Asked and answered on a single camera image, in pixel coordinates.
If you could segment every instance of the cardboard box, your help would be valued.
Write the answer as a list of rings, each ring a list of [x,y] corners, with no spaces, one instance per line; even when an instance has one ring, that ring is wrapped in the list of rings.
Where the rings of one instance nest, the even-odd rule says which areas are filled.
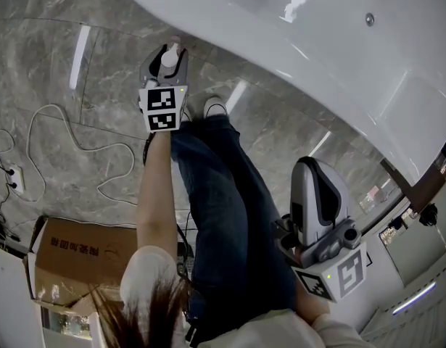
[[[136,250],[136,230],[40,217],[23,260],[31,299],[81,316],[95,311],[92,289],[119,302],[121,278]]]

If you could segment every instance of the white cable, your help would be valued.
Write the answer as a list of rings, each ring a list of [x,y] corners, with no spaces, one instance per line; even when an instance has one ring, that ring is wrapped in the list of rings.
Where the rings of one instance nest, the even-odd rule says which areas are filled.
[[[26,202],[26,203],[29,203],[29,204],[36,204],[36,203],[38,203],[38,202],[41,200],[42,196],[43,196],[43,195],[45,194],[45,192],[46,192],[46,181],[45,181],[44,177],[42,176],[41,172],[39,171],[39,169],[37,168],[35,162],[33,161],[33,159],[32,159],[31,156],[30,156],[30,148],[29,148],[29,146],[30,146],[30,135],[31,135],[31,130],[32,130],[32,128],[33,128],[34,118],[36,117],[36,115],[37,115],[40,111],[42,111],[43,109],[46,109],[46,108],[48,108],[48,107],[54,107],[54,108],[58,109],[59,113],[60,113],[61,116],[62,116],[63,121],[65,121],[66,130],[67,130],[68,134],[70,135],[71,141],[73,142],[73,144],[75,145],[75,147],[76,147],[77,149],[79,149],[80,151],[85,152],[85,153],[92,153],[92,152],[102,151],[102,150],[104,150],[104,149],[108,149],[108,148],[111,148],[111,147],[114,147],[114,146],[123,146],[123,147],[125,147],[125,148],[129,151],[129,153],[131,154],[131,157],[132,157],[131,167],[129,168],[129,171],[128,171],[126,174],[116,175],[116,176],[114,176],[114,177],[111,177],[111,178],[107,179],[105,182],[99,184],[99,185],[97,186],[97,192],[99,192],[105,199],[108,199],[108,200],[110,200],[110,201],[113,201],[113,202],[123,202],[123,203],[125,203],[125,204],[129,204],[129,205],[132,205],[132,206],[137,206],[137,205],[134,204],[133,202],[129,202],[129,201],[126,201],[126,200],[113,199],[112,197],[109,197],[109,196],[107,196],[106,194],[104,194],[102,191],[100,191],[100,188],[103,187],[103,186],[105,186],[105,185],[108,184],[109,182],[111,182],[111,181],[113,181],[113,180],[115,180],[115,179],[125,178],[125,177],[127,177],[129,174],[131,174],[131,171],[134,169],[134,162],[135,162],[135,160],[136,160],[135,157],[134,157],[134,153],[133,153],[132,149],[131,149],[127,144],[124,144],[124,143],[113,143],[113,144],[110,144],[110,145],[108,145],[108,146],[103,146],[103,147],[99,147],[99,148],[95,148],[95,149],[84,149],[84,148],[82,148],[82,147],[79,145],[79,143],[78,143],[78,141],[76,140],[76,138],[74,137],[74,135],[73,135],[73,131],[71,130],[70,124],[69,124],[69,122],[67,121],[67,116],[66,116],[66,114],[65,114],[65,111],[64,111],[61,107],[57,106],[56,104],[47,104],[47,105],[45,105],[45,106],[42,106],[41,108],[39,108],[37,111],[34,112],[33,117],[31,118],[31,121],[30,121],[30,124],[29,124],[28,137],[27,137],[27,139],[26,139],[26,157],[29,159],[29,161],[31,161],[31,164],[33,165],[34,169],[36,169],[36,172],[37,172],[37,173],[39,174],[39,176],[41,177],[42,183],[43,183],[43,185],[44,185],[44,188],[43,188],[43,190],[42,190],[42,193],[41,193],[41,195],[40,195],[36,200],[27,200],[27,199],[24,199],[24,198],[21,197],[19,194],[17,194],[16,191],[15,191],[13,188],[11,188],[13,194],[14,194],[20,201],[22,201],[22,202]],[[12,135],[11,135],[7,130],[1,129],[1,130],[0,130],[0,133],[7,133],[7,135],[8,135],[8,136],[10,137],[10,139],[12,140],[12,146],[11,146],[9,149],[7,149],[6,151],[2,151],[2,152],[0,152],[0,155],[1,155],[1,154],[6,154],[7,152],[12,151],[13,148],[15,147],[15,141],[14,141]]]
[[[132,224],[132,223],[103,224],[103,223],[95,223],[95,222],[81,222],[79,220],[69,219],[67,217],[51,217],[51,218],[70,220],[71,222],[76,222],[76,223],[80,223],[80,224],[97,224],[97,225],[102,225],[103,227],[124,227],[124,228],[128,228],[128,227],[125,227],[125,225],[128,225],[128,226],[133,227],[133,228],[137,227],[136,224]]]

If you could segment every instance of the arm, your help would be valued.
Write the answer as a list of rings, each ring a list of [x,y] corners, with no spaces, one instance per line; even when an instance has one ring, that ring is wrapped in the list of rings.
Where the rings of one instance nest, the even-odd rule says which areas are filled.
[[[171,181],[169,132],[157,133],[150,143],[136,215],[137,247],[154,245],[164,249],[176,260],[178,234]]]
[[[329,315],[331,310],[325,299],[309,294],[299,280],[296,280],[296,312],[318,333],[326,347],[371,348],[356,330],[345,323],[335,321]]]

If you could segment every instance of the white sneaker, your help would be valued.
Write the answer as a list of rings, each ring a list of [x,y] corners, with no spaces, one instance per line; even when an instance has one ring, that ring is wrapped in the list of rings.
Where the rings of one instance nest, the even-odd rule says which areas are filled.
[[[181,117],[182,123],[184,123],[186,121],[189,121],[190,123],[192,122],[192,115],[189,111],[189,108],[187,108],[187,106],[184,107],[184,113],[182,114],[182,117]]]
[[[224,102],[221,100],[221,98],[218,98],[217,96],[213,96],[210,99],[208,99],[203,109],[204,118],[215,115],[228,116],[228,110],[226,109]]]

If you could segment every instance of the leg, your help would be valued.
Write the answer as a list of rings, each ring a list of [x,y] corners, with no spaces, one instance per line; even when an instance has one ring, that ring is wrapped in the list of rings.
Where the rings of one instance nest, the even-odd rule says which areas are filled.
[[[247,214],[231,172],[194,135],[191,123],[182,123],[181,129],[173,132],[171,151],[199,229],[192,279],[198,293],[191,298],[189,315],[218,328],[217,336],[234,328],[232,315],[245,300]],[[215,316],[209,317],[213,310]]]
[[[229,168],[244,200],[249,223],[247,287],[253,314],[294,310],[295,277],[273,241],[271,223],[279,214],[265,182],[241,148],[239,133],[227,116],[208,117],[201,126],[202,140]]]

